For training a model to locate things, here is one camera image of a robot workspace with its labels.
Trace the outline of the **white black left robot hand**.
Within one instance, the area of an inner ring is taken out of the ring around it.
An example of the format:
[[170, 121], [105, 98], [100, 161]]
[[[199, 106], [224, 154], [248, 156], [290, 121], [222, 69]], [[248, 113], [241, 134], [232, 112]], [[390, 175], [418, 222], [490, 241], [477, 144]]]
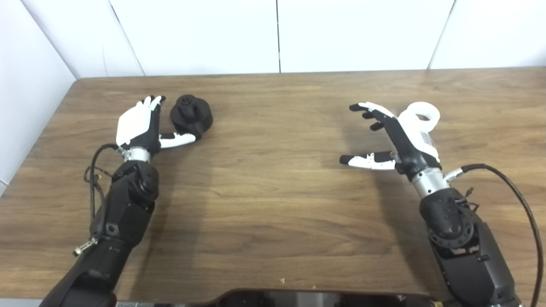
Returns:
[[118, 120], [116, 145], [125, 161], [151, 163], [162, 148], [175, 148], [197, 141], [191, 133], [160, 132], [164, 96], [147, 96], [125, 111]]

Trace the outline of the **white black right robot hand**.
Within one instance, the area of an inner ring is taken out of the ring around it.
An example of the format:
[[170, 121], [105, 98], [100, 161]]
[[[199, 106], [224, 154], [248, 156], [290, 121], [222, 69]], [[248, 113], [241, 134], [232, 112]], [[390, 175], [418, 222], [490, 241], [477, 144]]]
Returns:
[[431, 103], [417, 101], [396, 116], [372, 102], [361, 102], [349, 107], [362, 111], [364, 119], [375, 119], [372, 131], [386, 130], [395, 151], [370, 152], [362, 155], [342, 155], [339, 162], [356, 168], [396, 170], [405, 175], [421, 198], [450, 188], [444, 178], [437, 148], [430, 132], [441, 115]]

